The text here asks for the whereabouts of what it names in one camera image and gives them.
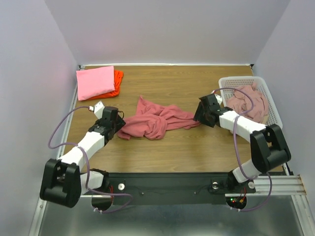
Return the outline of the dusty red t shirt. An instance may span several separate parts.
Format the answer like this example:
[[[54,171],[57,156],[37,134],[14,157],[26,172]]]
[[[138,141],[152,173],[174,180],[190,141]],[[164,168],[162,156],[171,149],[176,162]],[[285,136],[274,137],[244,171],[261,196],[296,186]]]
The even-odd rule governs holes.
[[[193,120],[194,114],[181,110],[176,105],[162,106],[139,97],[134,116],[125,119],[126,124],[118,131],[119,138],[131,137],[161,140],[168,130],[191,129],[200,123]]]

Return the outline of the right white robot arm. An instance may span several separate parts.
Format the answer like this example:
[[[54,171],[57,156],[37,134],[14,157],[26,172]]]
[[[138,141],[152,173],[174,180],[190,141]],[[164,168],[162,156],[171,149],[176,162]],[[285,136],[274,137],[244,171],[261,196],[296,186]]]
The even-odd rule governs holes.
[[[229,107],[221,107],[213,93],[199,100],[194,121],[209,127],[227,129],[233,133],[234,139],[240,136],[250,143],[251,159],[242,164],[237,143],[234,141],[239,167],[228,173],[226,186],[230,191],[239,191],[247,180],[291,160],[291,153],[280,126],[257,123],[237,114]]]

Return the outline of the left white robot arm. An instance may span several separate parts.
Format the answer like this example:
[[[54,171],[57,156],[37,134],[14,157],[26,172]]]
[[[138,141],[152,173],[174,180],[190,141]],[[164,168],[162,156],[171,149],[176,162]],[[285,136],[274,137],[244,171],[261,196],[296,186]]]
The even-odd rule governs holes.
[[[114,197],[106,171],[91,169],[89,160],[105,147],[125,125],[120,110],[102,104],[88,108],[97,120],[79,143],[57,159],[49,159],[44,167],[40,198],[72,208],[79,198],[91,191]]]

